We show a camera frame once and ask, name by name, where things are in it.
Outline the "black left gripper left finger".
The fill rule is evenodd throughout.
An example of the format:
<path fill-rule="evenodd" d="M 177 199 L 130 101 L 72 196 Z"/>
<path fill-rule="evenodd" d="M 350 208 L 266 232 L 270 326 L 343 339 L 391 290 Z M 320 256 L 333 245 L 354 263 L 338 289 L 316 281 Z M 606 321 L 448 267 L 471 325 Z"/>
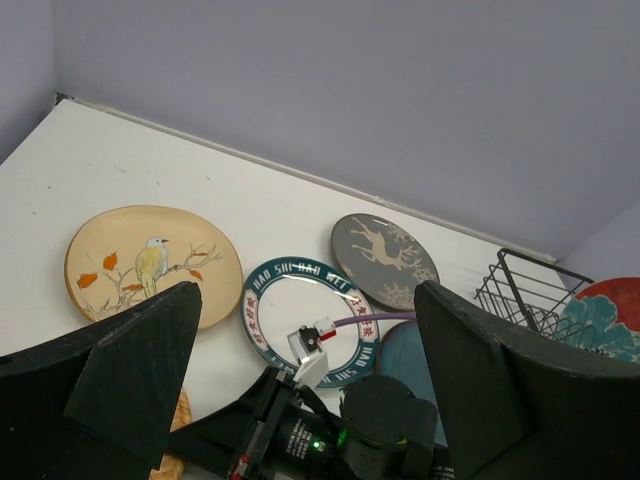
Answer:
<path fill-rule="evenodd" d="M 146 479 L 161 465 L 202 308 L 183 281 L 1 358 L 4 479 Z"/>

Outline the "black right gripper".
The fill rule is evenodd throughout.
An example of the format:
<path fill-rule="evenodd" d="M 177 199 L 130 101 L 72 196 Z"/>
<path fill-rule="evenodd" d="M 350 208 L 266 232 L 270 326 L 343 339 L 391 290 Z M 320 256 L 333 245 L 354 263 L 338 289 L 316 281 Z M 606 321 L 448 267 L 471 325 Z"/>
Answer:
<path fill-rule="evenodd" d="M 236 401 L 172 432 L 168 449 L 216 479 L 447 479 L 437 420 L 433 402 L 389 376 L 347 385 L 332 413 L 267 368 Z"/>

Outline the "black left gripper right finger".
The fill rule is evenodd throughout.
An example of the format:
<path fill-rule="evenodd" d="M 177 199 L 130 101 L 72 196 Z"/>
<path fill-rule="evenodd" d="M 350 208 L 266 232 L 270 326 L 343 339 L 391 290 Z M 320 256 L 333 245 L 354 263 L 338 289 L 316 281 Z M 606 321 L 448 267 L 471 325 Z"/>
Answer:
<path fill-rule="evenodd" d="M 635 479 L 639 367 L 548 339 L 427 281 L 417 323 L 459 479 Z"/>

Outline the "dark teal blossom plate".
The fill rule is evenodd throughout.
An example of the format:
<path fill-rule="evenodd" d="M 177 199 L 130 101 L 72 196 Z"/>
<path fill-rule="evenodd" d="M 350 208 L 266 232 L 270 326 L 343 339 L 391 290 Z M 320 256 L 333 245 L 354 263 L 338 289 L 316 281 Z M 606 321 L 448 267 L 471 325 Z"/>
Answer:
<path fill-rule="evenodd" d="M 384 335 L 377 352 L 376 373 L 399 380 L 417 398 L 430 401 L 439 410 L 416 320 L 399 323 Z"/>

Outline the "red and teal plate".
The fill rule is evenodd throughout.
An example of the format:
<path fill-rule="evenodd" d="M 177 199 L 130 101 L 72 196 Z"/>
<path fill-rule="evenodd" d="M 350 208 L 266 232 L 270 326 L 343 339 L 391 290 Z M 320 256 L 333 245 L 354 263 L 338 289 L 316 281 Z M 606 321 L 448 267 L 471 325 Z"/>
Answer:
<path fill-rule="evenodd" d="M 580 291 L 561 313 L 554 339 L 638 363 L 639 278 L 612 278 Z"/>

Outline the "white plate green text rim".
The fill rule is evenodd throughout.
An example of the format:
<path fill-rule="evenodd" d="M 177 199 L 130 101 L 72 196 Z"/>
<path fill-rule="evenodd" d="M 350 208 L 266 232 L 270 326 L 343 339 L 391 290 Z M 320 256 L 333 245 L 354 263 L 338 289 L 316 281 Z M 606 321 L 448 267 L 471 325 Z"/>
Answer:
<path fill-rule="evenodd" d="M 316 321 L 373 313 L 363 293 L 333 267 L 285 256 L 256 267 L 244 282 L 241 318 L 248 340 L 265 362 L 290 374 L 297 362 L 287 335 Z M 325 343 L 329 370 L 321 388 L 337 388 L 369 373 L 380 341 L 378 323 L 340 327 Z"/>

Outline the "beige bird plate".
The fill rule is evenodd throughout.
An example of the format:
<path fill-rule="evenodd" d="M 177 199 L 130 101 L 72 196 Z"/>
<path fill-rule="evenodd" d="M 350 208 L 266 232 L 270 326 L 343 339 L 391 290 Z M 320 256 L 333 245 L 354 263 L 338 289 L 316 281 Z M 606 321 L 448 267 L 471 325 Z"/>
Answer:
<path fill-rule="evenodd" d="M 232 314 L 244 280 L 240 257 L 218 227 L 185 210 L 151 205 L 109 210 L 82 225 L 67 248 L 64 278 L 72 302 L 91 321 L 194 282 L 202 296 L 200 329 Z"/>

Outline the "grey deer plate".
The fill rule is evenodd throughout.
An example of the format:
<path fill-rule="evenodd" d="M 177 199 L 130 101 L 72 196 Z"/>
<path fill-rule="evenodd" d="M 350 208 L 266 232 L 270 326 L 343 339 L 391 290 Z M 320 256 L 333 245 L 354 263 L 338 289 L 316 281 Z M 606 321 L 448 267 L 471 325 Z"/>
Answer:
<path fill-rule="evenodd" d="M 340 218 L 331 230 L 331 248 L 346 276 L 379 305 L 414 308 L 414 291 L 440 276 L 428 251 L 399 225 L 367 213 Z"/>

